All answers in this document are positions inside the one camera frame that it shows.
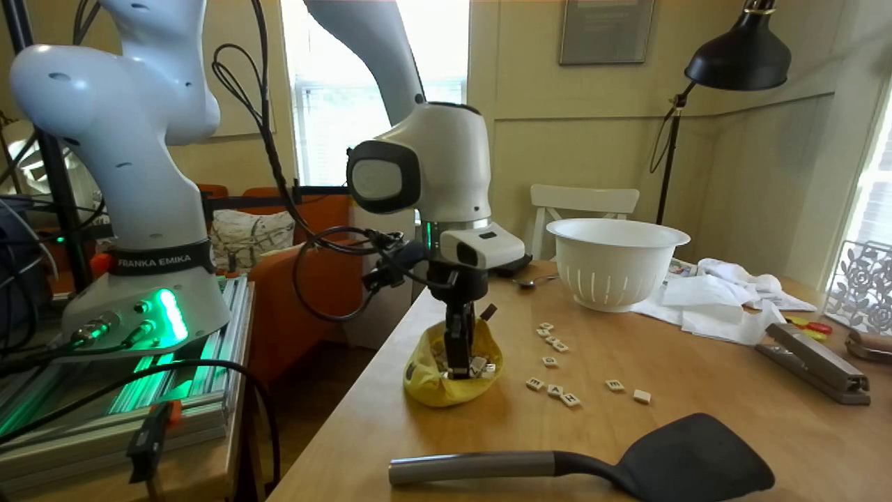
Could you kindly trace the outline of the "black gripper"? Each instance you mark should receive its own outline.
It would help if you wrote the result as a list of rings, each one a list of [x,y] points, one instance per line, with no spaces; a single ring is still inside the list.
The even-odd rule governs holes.
[[[488,293],[488,274],[477,267],[431,261],[427,267],[427,282],[431,295],[445,302],[445,363],[448,377],[460,380],[473,356],[473,302]]]

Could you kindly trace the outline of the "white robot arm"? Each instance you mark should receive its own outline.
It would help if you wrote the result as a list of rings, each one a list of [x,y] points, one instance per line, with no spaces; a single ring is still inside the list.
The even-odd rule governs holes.
[[[395,0],[303,3],[364,62],[391,115],[391,131],[349,156],[353,200],[416,208],[438,258],[477,267],[491,225],[483,117],[420,94]],[[113,52],[30,45],[7,73],[26,117],[74,150],[112,216],[112,271],[67,303],[59,359],[178,348],[229,324],[197,183],[171,156],[219,124],[203,64],[205,0],[99,6],[119,34]]]

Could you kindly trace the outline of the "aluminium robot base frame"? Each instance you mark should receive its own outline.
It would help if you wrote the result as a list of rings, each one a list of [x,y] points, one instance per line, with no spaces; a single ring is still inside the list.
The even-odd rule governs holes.
[[[136,306],[136,324],[94,359],[74,353],[40,371],[2,399],[0,487],[37,491],[55,479],[113,465],[140,465],[136,431],[155,407],[171,407],[161,449],[218,441],[229,431],[243,389],[250,283],[219,283],[226,324],[197,334],[172,290]]]

